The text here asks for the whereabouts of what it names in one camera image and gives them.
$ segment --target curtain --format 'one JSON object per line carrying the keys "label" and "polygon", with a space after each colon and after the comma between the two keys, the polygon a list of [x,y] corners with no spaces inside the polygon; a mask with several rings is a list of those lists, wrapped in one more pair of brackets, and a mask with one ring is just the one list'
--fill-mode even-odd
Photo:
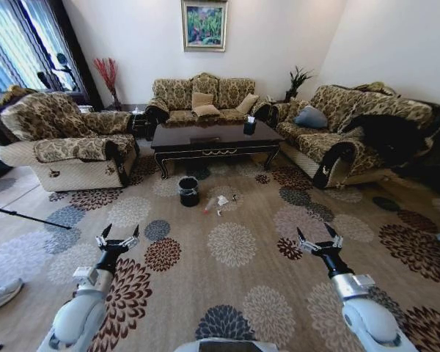
{"label": "curtain", "polygon": [[69,64],[63,65],[57,59],[57,54],[65,55],[67,50],[64,40],[59,33],[59,28],[52,18],[51,9],[47,2],[42,0],[21,0],[21,2],[28,12],[45,49],[49,53],[54,74],[59,77],[59,80],[66,89],[75,90],[75,86],[78,88],[78,85],[71,74],[72,70],[69,68]]}
{"label": "curtain", "polygon": [[44,89],[37,77],[43,71],[26,33],[15,16],[11,3],[0,0],[0,90],[10,81],[25,87]]}
{"label": "curtain", "polygon": [[0,93],[11,84],[79,92],[68,57],[46,0],[0,0]]}

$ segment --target side table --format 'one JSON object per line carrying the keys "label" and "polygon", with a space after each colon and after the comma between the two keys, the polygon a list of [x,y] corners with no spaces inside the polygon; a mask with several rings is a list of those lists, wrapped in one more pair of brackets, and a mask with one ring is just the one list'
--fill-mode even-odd
{"label": "side table", "polygon": [[145,137],[147,141],[151,141],[153,133],[151,132],[151,122],[144,110],[147,108],[147,104],[121,104],[121,109],[115,109],[113,105],[106,107],[107,111],[126,111],[132,113],[135,108],[139,108],[139,113],[133,115],[132,119],[132,132],[139,138]]}

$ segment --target picture frame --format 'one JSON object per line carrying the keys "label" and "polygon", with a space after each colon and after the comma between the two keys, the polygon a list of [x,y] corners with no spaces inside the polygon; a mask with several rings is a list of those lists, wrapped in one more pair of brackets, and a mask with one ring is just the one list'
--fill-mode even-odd
{"label": "picture frame", "polygon": [[228,0],[181,0],[184,51],[225,51]]}

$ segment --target armchair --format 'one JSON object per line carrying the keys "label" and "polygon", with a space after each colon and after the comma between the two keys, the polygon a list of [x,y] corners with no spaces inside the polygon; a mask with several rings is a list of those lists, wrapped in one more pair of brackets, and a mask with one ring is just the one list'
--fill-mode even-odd
{"label": "armchair", "polygon": [[64,93],[28,94],[0,106],[0,156],[30,166],[46,191],[125,187],[139,153],[130,119],[82,114]]}

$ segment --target loveseat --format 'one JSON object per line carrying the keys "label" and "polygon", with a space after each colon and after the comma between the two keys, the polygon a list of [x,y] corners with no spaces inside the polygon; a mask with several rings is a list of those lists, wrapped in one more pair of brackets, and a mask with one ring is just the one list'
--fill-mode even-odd
{"label": "loveseat", "polygon": [[[254,94],[255,82],[249,78],[217,78],[201,73],[190,79],[156,79],[153,82],[154,98],[146,113],[150,119],[168,126],[196,125],[197,118],[191,111],[192,93],[213,94],[213,105],[220,115],[212,120],[215,124],[242,123],[246,115],[235,108],[249,94]],[[249,114],[266,121],[271,104],[259,98]]]}
{"label": "loveseat", "polygon": [[82,114],[64,93],[26,93],[0,103],[0,156],[30,166],[46,191],[124,187],[139,152],[130,119]]}
{"label": "loveseat", "polygon": [[[293,118],[308,105],[326,115],[327,128],[306,128],[294,123]],[[440,128],[438,104],[334,85],[319,87],[310,101],[292,99],[290,103],[275,104],[271,110],[271,124],[286,139],[281,151],[313,179],[315,186],[326,188],[395,175],[373,148],[342,132],[353,118],[371,114],[415,121],[429,147],[430,138]]]}

